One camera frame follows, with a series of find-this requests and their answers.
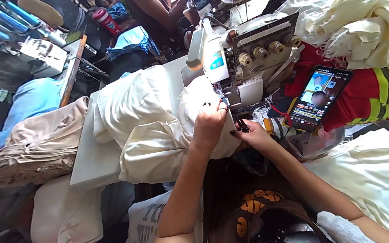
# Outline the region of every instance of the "woman's left hand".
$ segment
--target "woman's left hand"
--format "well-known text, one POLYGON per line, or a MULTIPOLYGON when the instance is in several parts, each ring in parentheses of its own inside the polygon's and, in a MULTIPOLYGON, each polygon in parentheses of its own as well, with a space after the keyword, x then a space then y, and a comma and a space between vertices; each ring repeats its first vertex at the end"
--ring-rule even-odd
POLYGON ((219 141, 228 107, 221 99, 211 101, 211 105, 204 105, 196 118, 193 140, 190 149, 211 154, 219 141))

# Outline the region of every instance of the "light blue fabric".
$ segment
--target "light blue fabric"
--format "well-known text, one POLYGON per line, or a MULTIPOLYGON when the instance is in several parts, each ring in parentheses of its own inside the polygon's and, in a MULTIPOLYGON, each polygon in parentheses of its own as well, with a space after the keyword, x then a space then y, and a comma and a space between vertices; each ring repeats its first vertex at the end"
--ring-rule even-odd
POLYGON ((17 123, 58 109, 61 102, 60 90, 60 82, 52 78, 35 79, 20 86, 13 96, 13 105, 0 133, 0 148, 4 147, 5 140, 17 123))
POLYGON ((131 75, 131 73, 125 72, 125 73, 123 73, 123 74, 121 75, 121 77, 119 77, 119 78, 127 77, 128 75, 131 75))
POLYGON ((121 21, 125 21, 128 17, 124 5, 120 2, 116 2, 112 7, 108 8, 108 13, 112 19, 120 19, 121 21))
POLYGON ((148 50, 159 53, 158 48, 152 40, 150 40, 148 33, 142 26, 134 27, 118 37, 114 48, 108 48, 109 60, 116 59, 119 55, 130 53, 136 50, 143 50, 148 53, 148 50))

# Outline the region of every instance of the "black ring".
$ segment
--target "black ring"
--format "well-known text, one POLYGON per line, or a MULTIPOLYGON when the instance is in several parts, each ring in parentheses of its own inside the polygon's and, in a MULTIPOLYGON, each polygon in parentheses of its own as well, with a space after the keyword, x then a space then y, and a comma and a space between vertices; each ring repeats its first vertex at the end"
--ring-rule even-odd
POLYGON ((220 110, 220 109, 226 110, 226 115, 227 115, 227 112, 229 111, 229 109, 227 109, 227 108, 219 108, 219 110, 220 110))

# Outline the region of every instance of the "red water bottle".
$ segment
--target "red water bottle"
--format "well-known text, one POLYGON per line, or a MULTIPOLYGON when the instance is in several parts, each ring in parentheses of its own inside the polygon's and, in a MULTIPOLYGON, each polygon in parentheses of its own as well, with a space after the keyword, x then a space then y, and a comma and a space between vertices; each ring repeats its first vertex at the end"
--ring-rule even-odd
POLYGON ((106 9, 100 8, 93 14, 93 19, 101 26, 105 27, 114 36, 121 34, 121 29, 106 11, 106 9))

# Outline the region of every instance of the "woman's right hand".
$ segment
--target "woman's right hand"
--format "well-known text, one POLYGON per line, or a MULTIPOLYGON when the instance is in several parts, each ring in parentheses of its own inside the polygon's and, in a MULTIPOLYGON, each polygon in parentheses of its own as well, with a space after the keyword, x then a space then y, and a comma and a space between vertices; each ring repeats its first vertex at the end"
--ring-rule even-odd
MULTIPOLYGON (((276 151, 278 147, 281 147, 259 123, 246 119, 243 119, 243 121, 250 131, 245 133, 233 130, 230 131, 232 136, 245 141, 264 156, 270 155, 271 152, 276 151)), ((238 123, 236 123, 235 126, 237 129, 240 128, 238 123)))

